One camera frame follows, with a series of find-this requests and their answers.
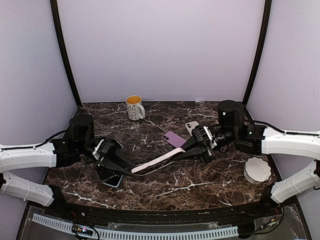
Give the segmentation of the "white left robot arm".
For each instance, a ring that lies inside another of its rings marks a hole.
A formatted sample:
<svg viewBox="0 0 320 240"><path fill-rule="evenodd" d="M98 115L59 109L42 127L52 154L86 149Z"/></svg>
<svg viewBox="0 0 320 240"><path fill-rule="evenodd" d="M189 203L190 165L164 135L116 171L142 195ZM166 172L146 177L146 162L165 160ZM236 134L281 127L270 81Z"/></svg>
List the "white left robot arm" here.
<svg viewBox="0 0 320 240"><path fill-rule="evenodd" d="M70 206L58 186L42 185L12 174L12 170L37 167L65 168L86 156L94 163L103 183L132 176L135 165L125 157L120 144L112 138L95 137L94 117L79 114L69 120L63 138L57 134L43 143L0 147L0 192L24 201L49 207L60 218L67 218Z"/></svg>

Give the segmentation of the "purple phone case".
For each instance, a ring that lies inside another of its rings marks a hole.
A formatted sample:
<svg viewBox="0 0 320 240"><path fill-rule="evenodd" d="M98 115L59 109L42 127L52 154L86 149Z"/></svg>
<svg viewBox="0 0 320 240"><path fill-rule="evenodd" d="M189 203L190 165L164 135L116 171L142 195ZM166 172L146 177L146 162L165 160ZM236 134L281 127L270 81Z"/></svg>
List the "purple phone case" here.
<svg viewBox="0 0 320 240"><path fill-rule="evenodd" d="M175 148L180 148L187 142L184 138L173 131L166 132L161 138Z"/></svg>

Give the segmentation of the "pink phone case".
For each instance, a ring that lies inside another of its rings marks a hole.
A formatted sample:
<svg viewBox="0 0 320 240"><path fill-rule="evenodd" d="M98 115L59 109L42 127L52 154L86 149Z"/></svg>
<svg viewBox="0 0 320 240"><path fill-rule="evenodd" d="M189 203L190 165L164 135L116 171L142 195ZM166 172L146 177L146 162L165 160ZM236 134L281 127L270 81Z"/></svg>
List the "pink phone case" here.
<svg viewBox="0 0 320 240"><path fill-rule="evenodd" d="M142 165L134 167L131 170L131 173L132 174L138 173L138 172L143 171L143 170L145 170L145 169L147 169L149 167L157 165L157 164L159 164L159 163L161 163L161 162L163 162L163 161L175 156L178 153L185 153L185 152L186 151L183 150L181 147L175 148L175 149L167 152L166 154L163 154L163 155L161 155L161 156L159 156L159 157L157 157L157 158L155 158L155 159L153 159L153 160L151 160L149 162L146 162L146 163L144 163Z"/></svg>

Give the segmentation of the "white phone case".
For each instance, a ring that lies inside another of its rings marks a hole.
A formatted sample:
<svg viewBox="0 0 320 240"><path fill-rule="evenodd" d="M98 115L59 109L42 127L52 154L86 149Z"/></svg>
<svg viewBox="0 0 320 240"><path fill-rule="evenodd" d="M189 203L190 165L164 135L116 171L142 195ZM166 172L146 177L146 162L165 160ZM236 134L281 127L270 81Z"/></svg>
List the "white phone case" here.
<svg viewBox="0 0 320 240"><path fill-rule="evenodd" d="M189 134L189 136L191 137L192 136L192 131L198 127L200 124L197 122L197 121L190 121L190 122L187 122L185 124L185 128Z"/></svg>

